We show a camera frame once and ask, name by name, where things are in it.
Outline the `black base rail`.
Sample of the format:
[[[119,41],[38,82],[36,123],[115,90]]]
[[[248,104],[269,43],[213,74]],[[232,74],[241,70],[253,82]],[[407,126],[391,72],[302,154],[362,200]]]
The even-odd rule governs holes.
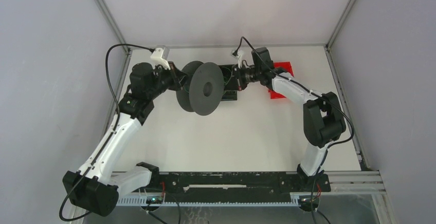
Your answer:
[[[167,172],[154,176],[135,193],[167,194],[179,203],[279,203],[291,194],[318,196],[331,191],[327,174],[297,172]]]

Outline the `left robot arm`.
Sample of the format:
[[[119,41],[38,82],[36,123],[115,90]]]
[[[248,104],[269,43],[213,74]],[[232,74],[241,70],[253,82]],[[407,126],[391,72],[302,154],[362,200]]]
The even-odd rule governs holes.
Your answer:
[[[149,63],[139,63],[132,68],[130,85],[117,105],[113,122],[100,143],[75,172],[68,171],[62,182],[71,204],[100,216],[108,216],[118,199],[144,187],[153,192],[160,187],[161,178],[152,173],[147,163],[138,163],[128,172],[113,176],[113,169],[128,142],[144,125],[154,108],[154,99],[166,90],[180,90],[188,75],[178,70],[173,62],[169,69],[153,68]]]

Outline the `red plastic bin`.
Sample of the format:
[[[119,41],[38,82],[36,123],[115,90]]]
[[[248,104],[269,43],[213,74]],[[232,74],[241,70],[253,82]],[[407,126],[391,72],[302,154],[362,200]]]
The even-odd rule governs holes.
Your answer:
[[[271,88],[268,88],[270,99],[286,99],[287,97],[283,94],[286,90],[285,83],[288,82],[289,78],[294,77],[291,62],[274,62],[273,72]]]

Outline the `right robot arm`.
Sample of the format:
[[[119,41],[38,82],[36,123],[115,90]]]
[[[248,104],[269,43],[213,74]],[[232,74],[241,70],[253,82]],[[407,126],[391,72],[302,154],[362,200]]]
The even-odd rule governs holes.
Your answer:
[[[248,83],[260,82],[302,108],[303,131],[309,144],[298,166],[301,174],[297,184],[301,190],[311,191],[318,183],[316,175],[322,171],[329,147],[346,131],[345,115],[337,95],[303,86],[286,69],[274,66],[265,47],[252,50],[253,65],[250,66],[243,64],[242,50],[237,48],[231,55],[237,60],[233,74],[239,90],[245,89]]]

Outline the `black plastic bin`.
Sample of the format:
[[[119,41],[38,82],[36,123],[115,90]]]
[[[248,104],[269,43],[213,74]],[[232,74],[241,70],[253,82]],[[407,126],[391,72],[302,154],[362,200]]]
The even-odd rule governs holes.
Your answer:
[[[231,64],[219,65],[224,80],[224,93],[221,101],[236,101],[238,99],[238,91],[231,90],[232,66]]]

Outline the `dark grey cable spool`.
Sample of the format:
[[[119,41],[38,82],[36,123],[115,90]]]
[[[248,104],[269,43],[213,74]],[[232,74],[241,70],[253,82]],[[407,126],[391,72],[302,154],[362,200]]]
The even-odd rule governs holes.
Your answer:
[[[213,113],[224,94],[224,76],[220,67],[213,62],[192,61],[182,71],[188,75],[188,81],[176,92],[180,107],[201,116]]]

